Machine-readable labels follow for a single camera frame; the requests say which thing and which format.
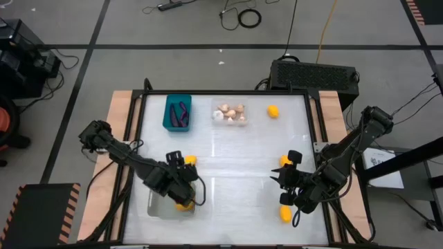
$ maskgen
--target clear plastic container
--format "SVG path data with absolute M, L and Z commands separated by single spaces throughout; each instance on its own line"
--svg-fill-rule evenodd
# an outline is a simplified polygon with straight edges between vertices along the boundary
M 227 104 L 228 110 L 235 111 L 235 117 L 229 120 L 226 116 L 227 112 L 223 110 L 222 106 Z M 243 106 L 243 112 L 239 112 L 239 106 Z M 216 111 L 221 111 L 224 113 L 223 120 L 218 120 L 214 117 Z M 211 102 L 211 119 L 214 125 L 230 125 L 230 126 L 245 126 L 248 124 L 248 103 L 246 98 L 213 98 Z

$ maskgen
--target lemon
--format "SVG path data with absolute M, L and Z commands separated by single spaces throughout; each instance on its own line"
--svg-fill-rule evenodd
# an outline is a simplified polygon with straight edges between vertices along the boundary
M 182 212 L 189 211 L 189 210 L 192 210 L 194 208 L 194 202 L 191 201 L 191 203 L 189 203 L 187 206 L 184 206 L 182 204 L 175 204 L 175 208 L 178 211 L 182 211 Z
M 280 218 L 285 223 L 291 222 L 292 213 L 291 213 L 291 208 L 289 208 L 289 206 L 282 205 L 282 207 L 280 208 Z
M 292 164 L 292 162 L 288 159 L 288 156 L 283 155 L 280 158 L 280 167 L 283 167 L 285 164 Z
M 195 166 L 197 164 L 197 157 L 196 156 L 185 156 L 185 164 L 191 164 L 192 166 Z
M 271 118 L 278 118 L 278 107 L 275 105 L 268 106 L 268 114 Z

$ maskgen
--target metal frame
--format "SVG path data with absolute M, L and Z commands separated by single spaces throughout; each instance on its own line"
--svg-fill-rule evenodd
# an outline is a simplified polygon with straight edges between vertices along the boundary
M 364 193 L 366 196 L 364 200 L 367 200 L 366 185 L 368 184 L 369 180 L 374 178 L 379 178 L 381 176 L 385 176 L 387 174 L 397 172 L 401 169 L 406 169 L 407 167 L 415 166 L 416 164 L 423 162 L 424 169 L 426 170 L 426 175 L 429 181 L 429 190 L 431 191 L 433 196 L 433 201 L 429 201 L 431 204 L 432 213 L 436 224 L 442 227 L 443 226 L 442 207 L 440 206 L 437 192 L 435 191 L 435 188 L 438 187 L 435 185 L 435 182 L 438 181 L 438 179 L 441 179 L 442 176 L 433 178 L 429 171 L 429 166 L 426 163 L 426 160 L 442 154 L 443 154 L 443 137 L 438 138 L 432 142 L 426 143 L 425 145 L 422 145 L 416 149 L 404 152 L 370 169 L 364 169 L 363 166 L 361 165 L 357 169 L 357 171 L 359 172 L 361 189 L 363 190 L 362 193 Z
M 193 95 L 303 95 L 304 99 L 305 99 L 305 105 L 306 105 L 307 121 L 309 124 L 309 132 L 310 132 L 310 136 L 311 136 L 311 139 L 313 142 L 312 149 L 314 151 L 314 142 L 316 142 L 316 134 L 315 134 L 314 123 L 313 123 L 313 119 L 312 119 L 312 112 L 311 112 L 311 105 L 309 102 L 309 95 L 307 94 L 306 91 L 293 91 L 292 93 L 290 93 L 288 91 L 168 91 L 168 90 L 154 91 L 154 90 L 152 90 L 152 87 L 150 87 L 150 84 L 148 82 L 148 84 L 145 83 L 144 90 L 134 90 L 132 92 L 131 104 L 129 106 L 129 114 L 127 117 L 127 124 L 126 124 L 126 129 L 125 129 L 125 137 L 127 139 L 129 139 L 129 132 L 130 132 L 131 125 L 132 125 L 132 122 L 134 119 L 134 112 L 135 112 L 134 109 L 135 109 L 136 101 L 138 99 L 141 99 L 141 107 L 140 107 L 140 111 L 139 111 L 139 115 L 138 115 L 135 139 L 139 139 L 141 136 L 141 127 L 142 127 L 142 123 L 143 123 L 144 110 L 145 110 L 146 99 L 147 99 L 148 95 L 167 95 L 167 94 L 173 94 L 173 93 L 185 93 L 185 94 L 193 94 Z M 320 104 L 320 101 L 316 101 L 316 110 L 317 110 L 317 115 L 318 115 L 318 119 L 319 119 L 320 132 L 322 133 L 323 140 L 327 140 L 325 123 L 324 123 L 324 119 L 323 119 L 323 114 L 321 112 L 321 105 L 319 105 L 319 104 Z M 121 168 L 121 170 L 118 171 L 118 175 L 116 177 L 116 184 L 114 185 L 114 191 L 116 191 L 115 187 L 120 187 L 122 180 L 123 180 L 122 179 L 123 166 L 119 165 L 119 168 Z M 132 184 L 133 177 L 134 177 L 133 171 L 129 170 L 126 184 Z M 360 179 L 360 184 L 361 184 L 363 202 L 365 203 L 365 209 L 366 209 L 366 212 L 367 212 L 368 218 L 369 218 L 370 213 L 369 213 L 369 209 L 367 206 L 368 196 L 367 196 L 366 188 L 364 185 L 365 183 L 364 183 L 363 179 Z M 119 231 L 118 231 L 118 242 L 119 243 L 123 242 L 123 236 L 125 233 L 125 225 L 126 225 L 126 221 L 127 221 L 127 211 L 129 208 L 130 194 L 131 193 L 129 193 L 129 196 L 125 199 L 125 201 L 123 203 L 122 217 L 120 220 L 120 227 L 119 227 Z M 436 201 L 434 201 L 434 205 L 433 205 L 433 202 L 431 202 L 431 207 L 433 209 L 433 212 L 437 212 L 441 216 L 441 208 L 440 208 L 440 204 L 438 203 L 437 199 L 436 199 Z M 328 238 L 328 243 L 329 243 L 328 246 L 334 247 L 334 248 L 379 248 L 379 249 L 380 248 L 396 248 L 396 247 L 388 247 L 388 246 L 376 246 L 376 245 L 369 246 L 369 245 L 364 245 L 364 244 L 348 243 L 345 228 L 339 220 L 338 220 L 338 225 L 339 225 L 339 229 L 340 229 L 340 233 L 341 233 L 341 241 L 342 242 L 341 243 L 334 242 L 334 235 L 332 234 L 332 225 L 331 225 L 331 219 L 329 216 L 329 209 L 328 209 L 327 204 L 322 203 L 322 208 L 323 208 L 323 215 L 325 217 L 325 228 L 326 228 L 327 238 Z M 111 229 L 112 229 L 113 224 L 114 223 L 110 224 L 110 226 L 108 227 L 109 231 L 107 231 L 107 234 L 111 234 L 111 232 L 112 232 Z M 171 246 L 155 245 L 155 247 L 156 248 L 169 248 Z M 173 245 L 173 247 L 174 248 L 191 248 L 191 245 Z M 220 245 L 197 246 L 197 247 L 223 248 L 223 246 L 220 246 Z M 226 247 L 227 248 L 247 248 L 248 246 L 231 245 L 231 246 L 226 246 Z M 284 246 L 284 245 L 254 246 L 254 248 L 255 247 L 257 247 L 257 248 L 299 248 L 298 246 Z
M 312 118 L 311 105 L 309 102 L 309 95 L 308 95 L 307 91 L 288 92 L 288 91 L 152 90 L 152 87 L 150 86 L 149 81 L 145 80 L 145 89 L 132 91 L 131 104 L 129 105 L 129 113 L 128 113 L 127 123 L 126 123 L 126 127 L 125 127 L 124 139 L 125 140 L 129 139 L 131 124 L 134 119 L 134 109 L 135 109 L 137 99 L 141 98 L 141 107 L 140 107 L 140 113 L 138 115 L 135 140 L 140 139 L 140 136 L 141 136 L 141 127 L 143 124 L 144 110 L 145 110 L 147 96 L 148 95 L 178 94 L 178 93 L 191 94 L 191 95 L 303 95 L 303 97 L 305 99 L 307 121 L 308 121 L 308 125 L 309 125 L 309 135 L 311 136 L 311 141 L 312 141 L 312 151 L 314 152 L 314 142 L 316 142 L 316 133 L 315 133 L 315 129 L 314 129 L 314 121 Z M 318 119 L 319 119 L 319 123 L 320 123 L 320 132 L 322 133 L 322 138 L 327 139 L 323 114 L 321 112 L 321 105 L 319 104 L 319 101 L 316 101 L 316 108 L 317 108 L 317 114 L 318 114 Z M 123 167 L 124 167 L 124 165 L 118 166 L 118 171 L 117 171 L 117 175 L 116 175 L 116 182 L 114 183 L 114 190 L 113 190 L 111 204 L 114 203 L 114 201 L 116 200 L 116 197 L 119 192 L 117 190 L 120 189 L 121 183 L 123 181 Z M 129 184 L 129 183 L 132 184 L 133 177 L 134 177 L 133 171 L 129 170 L 129 173 L 127 176 L 127 184 Z M 119 227 L 119 231 L 118 231 L 118 240 L 119 241 L 123 241 L 123 236 L 125 233 L 125 224 L 126 224 L 126 220 L 127 220 L 127 210 L 129 208 L 130 194 L 131 193 L 129 193 L 129 196 L 123 202 L 122 217 L 120 220 L 120 227 Z M 322 208 L 323 208 L 323 216 L 325 219 L 325 228 L 326 228 L 328 243 L 334 243 L 334 235 L 332 233 L 332 224 L 331 224 L 331 218 L 329 215 L 329 208 L 326 203 L 322 203 Z M 111 239 L 113 224 L 114 224 L 114 222 L 109 224 L 108 228 L 105 231 L 105 240 L 107 240 L 107 241 Z M 340 223 L 340 221 L 338 221 L 338 225 L 339 225 L 339 228 L 341 231 L 342 241 L 347 242 L 347 237 L 345 236 L 345 233 L 344 233 L 345 228 Z

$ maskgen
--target black cable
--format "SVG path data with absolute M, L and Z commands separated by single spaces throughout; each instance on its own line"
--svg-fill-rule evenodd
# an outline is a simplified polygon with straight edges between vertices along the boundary
M 372 234 L 371 234 L 371 237 L 368 239 L 368 241 L 372 242 L 375 239 L 375 234 L 377 233 L 377 231 L 375 230 L 375 224 L 374 224 L 374 221 L 372 220 L 371 216 L 368 216 L 368 222 L 372 227 Z
M 351 129 L 355 129 L 354 124 L 352 124 L 352 126 L 349 124 L 347 117 L 349 116 L 349 113 L 352 112 L 352 107 L 354 106 L 354 103 L 351 103 L 351 105 L 349 106 L 349 108 L 347 109 L 347 113 L 346 113 L 346 117 L 345 117 L 345 121 L 346 121 L 346 125 Z
M 132 190 L 132 178 L 128 178 L 125 186 L 123 187 L 120 194 L 117 196 L 116 201 L 111 205 L 108 212 L 106 213 L 105 217 L 103 217 L 100 224 L 97 225 L 97 227 L 94 229 L 94 231 L 84 240 L 79 241 L 98 241 L 101 234 L 105 231 L 106 227 L 108 226 L 111 221 L 114 219 L 114 215 L 117 213 L 118 209 L 120 208 L 121 203 L 126 199 L 126 197 L 129 195 L 129 193 Z
M 187 1 L 187 2 L 181 2 L 182 4 L 188 4 L 188 3 L 194 3 L 195 1 L 197 1 L 197 0 L 191 0 L 191 1 Z
M 131 150 L 131 152 L 130 153 L 132 153 L 132 152 L 134 152 L 136 149 L 138 149 L 138 148 L 140 148 L 140 147 L 142 147 L 143 145 L 145 144 L 145 142 L 143 141 L 143 140 L 138 140 L 138 144 L 137 144 L 137 146 L 135 146 L 135 148 L 133 148 L 132 150 Z M 91 162 L 93 162 L 93 163 L 97 163 L 96 161 L 94 161 L 94 160 L 92 160 L 92 159 L 90 159 L 85 153 L 84 153 L 84 150 L 85 150 L 85 148 L 82 148 L 82 154 L 88 159 L 88 160 L 90 160 Z M 86 190 L 86 198 L 88 198 L 88 195 L 89 195 L 89 189 L 91 188 L 91 186 L 92 186 L 92 183 L 94 182 L 94 180 L 99 176 L 99 175 L 101 175 L 101 173 L 103 173 L 106 169 L 108 169 L 109 167 L 111 167 L 111 165 L 114 163 L 114 161 L 111 161 L 108 165 L 106 165 L 104 168 L 102 168 L 90 181 L 89 181 L 89 184 L 88 184 L 88 188 L 87 188 L 87 190 Z
M 226 14 L 227 12 L 230 12 L 231 10 L 235 10 L 235 15 L 238 17 L 238 9 L 237 8 L 230 8 L 228 10 L 223 10 L 222 12 L 220 12 L 219 16 L 220 16 L 220 24 L 221 27 L 224 28 L 225 30 L 228 31 L 234 31 L 238 28 L 238 26 L 240 26 L 240 23 L 237 22 L 237 25 L 234 26 L 234 28 L 227 28 L 225 27 L 225 25 L 223 24 L 223 16 L 224 14 Z
M 252 2 L 252 1 L 254 2 L 254 6 L 250 7 L 248 5 L 248 3 Z M 245 0 L 245 1 L 238 1 L 238 2 L 235 2 L 235 3 L 231 3 L 231 4 L 225 4 L 224 9 L 226 9 L 229 6 L 234 6 L 236 4 L 239 4 L 239 3 L 245 3 L 248 8 L 255 8 L 255 7 L 257 7 L 257 1 L 256 0 Z
M 109 167 L 111 167 L 111 165 L 115 163 L 114 161 L 111 161 L 108 165 L 106 165 L 104 168 L 102 168 L 90 181 L 88 184 L 88 188 L 86 188 L 86 198 L 88 198 L 89 196 L 89 190 L 91 189 L 92 183 L 95 181 L 95 179 L 101 175 L 101 173 L 103 173 L 106 169 L 108 169 Z
M 411 98 L 409 101 L 407 101 L 406 104 L 402 105 L 400 108 L 398 108 L 397 110 L 395 110 L 394 112 L 392 112 L 391 116 L 394 116 L 396 113 L 398 113 L 400 110 L 402 110 L 405 106 L 407 106 L 408 104 L 410 104 L 412 101 L 414 101 L 416 98 L 418 98 L 421 94 L 424 93 L 424 91 L 429 88 L 430 86 L 432 86 L 433 84 L 435 84 L 434 82 L 430 83 L 425 89 L 421 90 L 416 96 L 414 96 L 413 98 Z
M 414 112 L 413 115 L 411 115 L 411 116 L 409 116 L 409 117 L 403 119 L 403 120 L 400 121 L 400 122 L 396 122 L 396 123 L 394 123 L 394 125 L 398 125 L 398 124 L 401 124 L 401 123 L 403 123 L 403 122 L 409 120 L 410 118 L 412 118 L 413 116 L 415 116 L 415 114 L 417 114 L 421 109 L 423 109 L 423 107 L 425 107 L 425 106 L 426 106 L 431 100 L 433 100 L 435 97 L 437 97 L 437 96 L 439 96 L 439 95 L 441 95 L 441 93 L 435 94 L 435 95 L 434 95 L 433 97 L 431 97 L 428 101 L 426 101 L 426 103 L 424 103 L 420 108 L 418 108 L 418 110 L 417 110 L 416 112 Z
M 34 42 L 32 42 L 32 41 L 29 40 L 28 38 L 24 37 L 24 36 L 23 36 L 18 30 L 16 30 L 16 29 L 13 28 L 11 25 L 9 25 L 9 24 L 5 21 L 5 19 L 3 19 L 3 18 L 0 17 L 0 21 L 2 21 L 4 24 L 6 24 L 6 27 L 12 29 L 14 32 L 16 32 L 18 35 L 20 35 L 21 38 L 25 39 L 27 42 L 29 42 L 31 45 L 33 45 L 33 46 L 34 46 L 34 49 L 37 49 L 37 45 L 35 45 Z M 60 60 L 61 63 L 62 63 L 62 65 L 63 65 L 63 67 L 64 67 L 65 69 L 67 69 L 67 70 L 72 69 L 74 66 L 77 66 L 78 62 L 80 61 L 80 58 L 77 57 L 77 56 L 75 56 L 75 55 L 64 55 L 64 54 L 62 54 L 58 49 L 55 48 L 55 50 L 56 50 L 61 56 L 63 56 L 63 57 L 66 57 L 66 58 L 76 58 L 77 62 L 76 62 L 73 66 L 71 66 L 71 67 L 69 67 L 69 68 L 67 68 L 67 67 L 64 65 L 63 61 Z M 50 64 L 50 63 L 48 63 L 48 62 L 46 62 L 46 61 L 45 61 L 44 63 L 47 64 L 47 65 L 49 65 L 49 66 L 51 66 L 51 67 L 54 66 L 53 64 Z
M 260 87 L 265 84 L 267 88 L 267 84 L 269 83 L 269 78 L 263 79 L 260 82 L 258 82 L 257 86 L 255 86 L 254 90 L 260 90 Z
M 29 109 L 31 106 L 33 106 L 35 103 L 42 101 L 42 100 L 50 100 L 51 98 L 54 97 L 54 92 L 56 92 L 57 90 L 61 89 L 62 86 L 64 85 L 64 76 L 62 72 L 58 72 L 58 74 L 60 74 L 62 76 L 62 79 L 60 80 L 59 84 L 55 87 L 55 88 L 51 88 L 51 86 L 49 86 L 48 80 L 46 80 L 46 85 L 48 86 L 48 89 L 50 90 L 49 93 L 47 93 L 46 95 L 44 95 L 41 98 L 38 98 L 36 100 L 33 100 L 31 103 L 27 104 L 24 107 L 21 107 L 22 110 L 20 111 L 20 114 L 22 114 L 24 111 L 26 111 L 27 109 Z
M 202 206 L 206 202 L 206 184 L 200 176 L 199 180 L 201 181 L 201 184 L 203 184 L 203 201 L 201 203 L 197 203 L 194 199 L 191 199 L 191 201 L 195 203 L 195 205 Z
M 250 7 L 250 6 L 248 6 L 248 4 L 247 4 L 247 3 L 250 2 L 250 1 L 254 1 L 255 5 L 254 5 L 253 7 Z M 256 0 L 238 1 L 238 2 L 235 2 L 235 3 L 232 3 L 232 4 L 228 4 L 228 3 L 229 3 L 229 0 L 226 0 L 226 2 L 225 2 L 225 4 L 224 4 L 223 11 L 221 11 L 221 12 L 219 13 L 219 16 L 220 16 L 220 24 L 221 24 L 222 28 L 224 28 L 225 30 L 228 30 L 228 31 L 236 30 L 236 29 L 238 28 L 238 26 L 241 25 L 241 23 L 240 23 L 240 21 L 238 21 L 238 22 L 237 22 L 237 25 L 235 25 L 233 28 L 227 28 L 227 27 L 225 27 L 225 25 L 224 25 L 224 23 L 223 23 L 223 16 L 224 16 L 227 12 L 230 12 L 231 10 L 235 10 L 235 15 L 237 16 L 237 20 L 240 20 L 241 17 L 239 17 L 239 12 L 238 12 L 238 9 L 237 9 L 236 7 L 232 7 L 232 8 L 229 8 L 229 9 L 227 9 L 227 7 L 229 7 L 229 6 L 234 6 L 235 4 L 239 4 L 239 3 L 246 3 L 246 6 L 248 7 L 248 9 L 253 9 L 253 8 L 257 7 L 257 2 L 256 2 Z
M 65 54 L 63 54 L 62 52 L 60 52 L 57 48 L 55 48 L 55 50 L 56 50 L 56 51 L 57 51 L 62 57 L 65 57 L 65 58 L 74 58 L 74 59 L 76 59 L 76 62 L 74 63 L 74 65 L 72 65 L 72 66 L 70 66 L 70 67 L 66 67 L 66 65 L 64 64 L 64 62 L 63 62 L 62 60 L 60 60 L 60 62 L 62 63 L 62 66 L 63 66 L 64 69 L 66 69 L 66 70 L 69 70 L 69 69 L 74 68 L 75 66 L 78 65 L 78 62 L 80 62 L 80 58 L 77 57 L 77 56 L 75 56 L 75 55 L 65 55 Z
M 121 150 L 120 150 L 117 146 L 115 146 L 114 144 L 111 143 L 111 144 L 108 144 L 108 145 L 111 146 L 111 147 L 113 147 L 114 149 L 120 151 L 121 153 L 123 153 L 123 151 L 121 151 Z M 160 164 L 156 164 L 156 165 L 155 165 L 155 164 L 148 163 L 147 161 L 140 160 L 140 159 L 138 159 L 138 158 L 133 157 L 131 154 L 127 154 L 127 155 L 126 155 L 126 158 L 131 158 L 132 160 L 136 161 L 137 163 L 142 163 L 142 164 L 144 164 L 144 165 L 149 165 L 149 166 L 151 166 L 151 167 L 158 167 L 158 168 L 161 168 L 162 170 L 164 170 L 164 171 L 166 171 L 166 172 L 169 171 L 168 169 L 166 169 L 164 166 L 162 166 L 162 165 L 160 165 Z M 181 181 L 179 180 L 177 174 L 173 174 L 173 175 L 171 175 L 171 177 L 172 177 L 172 178 L 175 180 L 175 182 L 176 182 L 177 184 L 179 184 L 181 187 L 185 187 L 185 186 L 182 185 L 182 183 L 181 183 Z M 198 177 L 199 177 L 199 180 L 201 181 L 201 183 L 203 184 L 203 187 L 204 187 L 204 201 L 201 203 L 201 205 L 203 205 L 203 204 L 206 202 L 206 185 L 205 185 L 203 179 L 201 179 L 200 176 L 198 176 Z
M 356 126 L 354 125 L 354 121 L 352 121 L 352 114 L 353 113 L 354 113 L 354 105 L 351 106 L 351 125 L 352 125 L 352 128 L 355 129 Z
M 395 194 L 393 192 L 388 192 L 391 195 L 394 195 L 398 198 L 400 198 L 408 207 L 410 207 L 414 212 L 416 212 L 418 215 L 420 215 L 426 222 L 429 222 L 430 219 L 428 219 L 428 217 L 424 216 L 424 214 L 422 214 L 419 210 L 417 210 L 415 207 L 413 207 L 405 198 L 403 198 L 401 195 L 399 194 Z
M 303 207 L 299 207 L 298 209 L 297 209 L 297 211 L 296 211 L 296 213 L 294 214 L 294 216 L 292 217 L 292 226 L 293 227 L 297 227 L 298 226 L 298 224 L 300 223 L 300 215 L 301 215 L 301 212 L 302 212 L 302 208 Z
M 292 26 L 293 26 L 293 20 L 296 17 L 297 3 L 298 3 L 298 0 L 296 0 L 295 5 L 293 6 L 291 28 L 289 29 L 288 42 L 286 43 L 286 48 L 284 50 L 283 56 L 286 55 L 286 52 L 288 51 L 288 47 L 289 47 L 289 41 L 291 40 Z
M 146 7 L 144 7 L 144 8 L 141 10 L 141 12 L 142 12 L 143 14 L 145 14 L 145 15 L 149 15 L 149 14 L 152 13 L 152 11 L 154 11 L 155 9 L 158 9 L 158 8 L 159 8 L 159 6 L 155 6 L 155 7 L 146 6 Z
M 437 163 L 438 165 L 443 165 L 443 163 L 435 162 L 434 160 L 428 160 L 428 161 L 433 162 L 433 163 Z
M 243 20 L 242 20 L 243 15 L 246 14 L 246 13 L 248 13 L 248 12 L 252 12 L 252 13 L 254 13 L 254 14 L 257 15 L 258 20 L 257 20 L 257 22 L 256 22 L 255 24 L 251 24 L 251 25 L 249 25 L 249 24 L 245 24 L 245 23 L 243 22 Z M 240 26 L 243 27 L 243 28 L 255 28 L 255 27 L 259 26 L 260 23 L 262 22 L 262 14 L 260 14 L 260 12 L 258 12 L 257 10 L 253 10 L 253 9 L 250 9 L 250 8 L 241 11 L 241 12 L 238 14 L 237 18 L 238 18 L 238 23 L 239 23 Z
M 361 127 L 361 134 L 360 134 L 360 138 L 359 138 L 359 143 L 358 145 L 354 148 L 354 151 L 352 152 L 351 158 L 350 158 L 350 169 L 349 169 L 349 183 L 347 184 L 346 190 L 344 191 L 344 193 L 336 196 L 336 197 L 332 197 L 329 199 L 325 199 L 325 200 L 321 200 L 319 201 L 319 203 L 324 203 L 324 202 L 330 202 L 330 201 L 335 201 L 335 200 L 339 200 L 341 198 L 343 198 L 350 190 L 351 190 L 351 184 L 352 184 L 352 164 L 354 162 L 354 157 L 355 154 L 358 152 L 359 156 L 361 156 L 360 154 L 360 146 L 361 146 L 361 141 L 363 140 L 363 130 L 364 130 L 364 126 L 363 126 L 363 115 L 360 118 L 360 127 Z

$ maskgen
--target gray floor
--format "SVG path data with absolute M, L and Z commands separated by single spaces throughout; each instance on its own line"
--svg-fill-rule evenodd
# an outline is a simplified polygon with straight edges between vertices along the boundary
M 47 44 L 84 44 L 87 48 L 106 1 L 15 0 L 0 9 L 0 15 L 23 19 Z M 160 2 L 165 1 L 111 0 L 97 44 L 285 44 L 293 6 L 290 0 L 273 5 L 257 0 L 262 23 L 255 29 L 240 27 L 229 32 L 219 23 L 222 0 L 200 0 L 167 12 L 155 10 L 150 15 L 141 12 L 141 8 Z M 332 3 L 333 0 L 299 0 L 291 43 L 317 44 Z M 238 8 L 245 8 L 244 3 Z M 227 26 L 235 25 L 232 16 L 227 15 L 224 21 Z M 420 30 L 428 44 L 443 45 L 443 26 L 420 26 Z M 419 45 L 419 41 L 399 0 L 340 0 L 325 34 L 325 44 Z M 66 83 L 52 100 L 40 102 L 23 114 L 21 132 L 32 138 L 32 146 L 23 151 L 1 152 L 10 164 L 0 169 L 0 221 L 6 219 L 18 186 L 38 183 L 42 177 L 86 54 L 86 50 L 61 51 L 81 60 L 74 69 L 62 71 Z M 304 62 L 315 62 L 317 51 L 288 53 Z M 268 75 L 272 59 L 281 54 L 281 49 L 95 49 L 86 60 L 84 78 L 79 78 L 82 85 L 50 183 L 76 182 L 86 187 L 93 163 L 80 153 L 77 135 L 91 120 L 106 118 L 113 91 L 139 89 L 145 77 L 155 89 L 253 89 Z M 434 50 L 432 54 L 437 63 L 443 63 L 443 51 Z M 68 65 L 73 63 L 70 59 L 64 61 Z M 355 66 L 360 72 L 354 123 L 365 106 L 377 105 L 391 112 L 432 82 L 432 70 L 421 50 L 323 50 L 320 63 Z M 437 89 L 422 96 L 398 113 L 395 120 L 407 117 L 436 93 Z M 413 119 L 379 139 L 379 143 L 413 148 L 441 136 L 441 105 L 442 99 L 435 98 Z M 436 160 L 443 162 L 443 157 Z M 434 176 L 443 174 L 441 165 L 430 163 L 430 168 Z M 443 200 L 443 191 L 439 191 L 439 196 Z M 442 234 L 424 228 L 422 220 L 399 199 L 380 190 L 370 190 L 369 198 L 377 227 L 376 242 L 409 248 L 441 247 Z M 72 242 L 77 237 L 84 203 L 82 191 Z M 428 203 L 412 203 L 426 215 L 432 215 Z

